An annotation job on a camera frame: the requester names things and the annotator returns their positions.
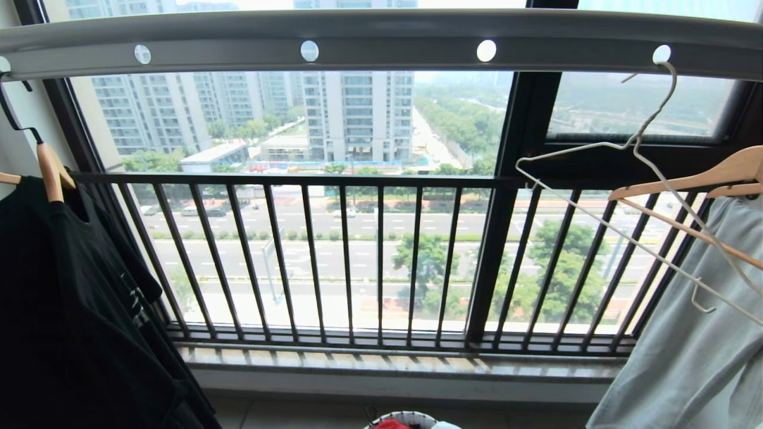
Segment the white wire hanger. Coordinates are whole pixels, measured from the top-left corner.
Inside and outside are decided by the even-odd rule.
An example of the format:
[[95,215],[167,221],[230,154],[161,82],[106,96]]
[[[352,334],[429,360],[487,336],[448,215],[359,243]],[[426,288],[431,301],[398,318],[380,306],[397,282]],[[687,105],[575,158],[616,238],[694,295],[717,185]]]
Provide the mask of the white wire hanger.
[[[566,154],[566,153],[578,152],[578,151],[581,151],[581,150],[589,150],[589,149],[592,149],[592,148],[595,148],[595,147],[610,147],[610,148],[615,149],[615,150],[626,150],[626,149],[628,149],[628,147],[631,146],[631,144],[633,144],[635,142],[635,144],[633,145],[633,155],[638,160],[640,160],[645,165],[647,165],[653,172],[655,172],[655,174],[660,179],[660,181],[665,185],[665,188],[668,189],[673,194],[673,196],[678,199],[678,201],[681,203],[681,205],[684,207],[684,209],[687,211],[687,213],[689,215],[691,215],[692,218],[694,218],[694,220],[697,222],[697,224],[700,226],[700,228],[703,230],[703,232],[713,241],[713,244],[715,245],[715,247],[721,252],[721,254],[724,256],[726,261],[734,268],[734,270],[742,277],[742,279],[745,281],[745,283],[751,289],[756,291],[757,293],[763,294],[763,291],[759,287],[757,287],[752,282],[752,280],[750,280],[750,278],[747,277],[746,274],[744,274],[744,272],[742,271],[741,268],[739,268],[739,264],[726,251],[726,249],[724,248],[724,246],[721,243],[721,241],[718,240],[718,238],[715,236],[715,234],[707,227],[705,222],[702,221],[700,216],[697,213],[695,213],[694,210],[691,209],[691,206],[678,194],[678,191],[676,191],[675,187],[665,178],[665,176],[662,174],[662,172],[659,170],[659,168],[654,163],[652,163],[651,161],[647,160],[641,153],[639,153],[639,148],[641,147],[642,136],[643,136],[644,131],[649,126],[649,124],[651,124],[652,121],[655,120],[657,115],[659,115],[660,112],[662,112],[662,108],[665,106],[665,104],[668,102],[668,100],[670,100],[670,98],[673,96],[673,92],[675,90],[676,82],[678,80],[678,74],[676,72],[676,69],[667,60],[657,60],[655,58],[655,59],[653,59],[653,62],[654,62],[654,64],[656,66],[663,66],[663,67],[667,68],[668,71],[670,72],[670,74],[671,74],[671,87],[670,87],[670,91],[665,96],[665,98],[662,100],[662,103],[660,103],[660,105],[657,108],[657,110],[655,110],[651,115],[649,115],[648,118],[646,118],[646,120],[641,125],[639,130],[633,136],[631,136],[628,139],[628,141],[626,141],[624,144],[614,144],[614,143],[610,143],[610,142],[599,142],[599,143],[585,144],[583,146],[572,147],[570,149],[558,150],[558,151],[551,152],[551,153],[544,153],[543,155],[525,156],[525,157],[519,158],[517,160],[515,168],[517,169],[517,171],[519,173],[522,173],[526,178],[532,180],[536,185],[541,186],[545,190],[547,190],[547,191],[551,192],[552,194],[556,195],[557,197],[559,197],[561,200],[566,201],[568,204],[570,204],[573,207],[577,208],[578,210],[584,212],[586,215],[589,215],[592,218],[596,219],[596,221],[599,222],[600,224],[603,224],[604,226],[606,226],[606,227],[610,228],[611,230],[617,232],[619,235],[624,237],[630,243],[632,243],[635,246],[643,249],[645,252],[649,253],[650,255],[652,255],[654,258],[656,258],[660,262],[670,266],[676,273],[679,273],[682,276],[684,276],[684,277],[688,278],[689,280],[691,280],[692,283],[694,284],[694,290],[693,290],[692,295],[691,295],[691,303],[692,303],[692,305],[694,305],[697,309],[699,309],[703,313],[713,312],[715,310],[715,307],[705,308],[705,307],[703,307],[702,305],[700,305],[697,302],[696,297],[697,297],[697,289],[698,288],[704,289],[705,291],[707,291],[711,295],[717,297],[718,299],[720,299],[721,301],[725,302],[730,307],[732,307],[735,310],[737,310],[739,313],[741,313],[742,315],[744,315],[748,319],[750,319],[750,320],[754,321],[755,323],[763,326],[763,319],[760,319],[760,318],[756,317],[754,314],[752,314],[749,311],[745,310],[744,308],[740,307],[739,305],[737,305],[736,303],[734,303],[733,301],[728,299],[723,294],[721,294],[721,293],[717,292],[715,289],[709,287],[705,282],[702,281],[702,279],[700,277],[692,276],[690,273],[686,272],[681,267],[679,267],[679,266],[675,265],[673,262],[665,259],[663,256],[660,256],[654,250],[649,249],[648,247],[644,246],[643,244],[641,244],[639,241],[633,239],[628,234],[626,234],[626,233],[622,232],[620,229],[614,227],[611,223],[609,223],[609,222],[605,221],[604,219],[596,216],[596,214],[594,214],[593,212],[587,210],[586,208],[581,207],[578,203],[573,202],[569,198],[566,198],[564,195],[562,195],[559,192],[557,192],[556,190],[552,189],[551,187],[549,187],[548,185],[543,183],[540,179],[536,178],[535,176],[531,175],[526,170],[524,170],[524,169],[522,169],[520,167],[520,164],[522,162],[543,160],[545,158],[550,158],[550,157],[553,157],[553,156],[559,156],[559,155],[563,155],[563,154]],[[627,82],[628,80],[630,80],[634,76],[636,76],[636,74],[632,74],[631,76],[625,78],[623,80],[623,82]]]

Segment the black t-shirt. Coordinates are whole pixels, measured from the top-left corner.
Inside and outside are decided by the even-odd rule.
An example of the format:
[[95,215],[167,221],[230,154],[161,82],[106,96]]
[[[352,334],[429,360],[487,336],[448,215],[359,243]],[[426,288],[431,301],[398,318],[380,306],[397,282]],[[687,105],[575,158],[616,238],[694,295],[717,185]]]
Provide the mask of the black t-shirt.
[[[21,352],[33,358],[21,368],[35,382],[12,376],[11,390],[24,395],[11,405],[39,414],[53,404],[60,416],[39,423],[137,429],[172,426],[172,413],[188,399],[205,427],[218,428],[185,364],[172,362],[179,356],[147,306],[160,287],[81,187],[66,193],[66,204],[49,203],[42,181],[24,177],[0,203],[0,239],[13,249],[0,260],[13,284],[0,310],[8,310],[2,317],[12,339],[31,349]],[[41,426],[22,424],[27,416],[14,417],[11,407],[0,410],[0,418],[18,418],[18,427]]]

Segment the floor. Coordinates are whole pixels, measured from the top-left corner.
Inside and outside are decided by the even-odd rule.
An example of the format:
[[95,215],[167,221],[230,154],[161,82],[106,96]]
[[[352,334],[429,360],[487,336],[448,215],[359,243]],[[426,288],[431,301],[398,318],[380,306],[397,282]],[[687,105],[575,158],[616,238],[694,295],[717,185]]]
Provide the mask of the floor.
[[[230,395],[210,395],[217,409],[217,419],[224,429],[363,429],[368,420],[365,405],[347,401],[288,401],[280,398],[248,399]],[[374,405],[379,415],[390,411],[414,408],[438,420],[448,421],[461,429],[552,429],[583,428],[591,409],[564,409],[538,405],[498,408],[495,405],[437,407],[401,403]]]

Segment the red clothing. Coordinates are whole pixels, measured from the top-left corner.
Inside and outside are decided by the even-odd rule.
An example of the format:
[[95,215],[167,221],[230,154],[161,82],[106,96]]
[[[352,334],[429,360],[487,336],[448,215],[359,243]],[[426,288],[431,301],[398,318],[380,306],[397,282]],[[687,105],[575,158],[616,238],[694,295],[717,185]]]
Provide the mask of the red clothing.
[[376,426],[376,429],[410,429],[410,426],[406,426],[395,419],[385,420]]

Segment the window sill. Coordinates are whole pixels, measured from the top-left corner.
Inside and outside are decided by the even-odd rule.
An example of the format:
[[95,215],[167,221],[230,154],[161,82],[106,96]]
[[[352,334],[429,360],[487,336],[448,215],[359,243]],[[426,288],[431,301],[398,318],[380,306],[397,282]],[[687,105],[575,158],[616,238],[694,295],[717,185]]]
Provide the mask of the window sill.
[[625,359],[422,356],[179,347],[204,389],[595,404]]

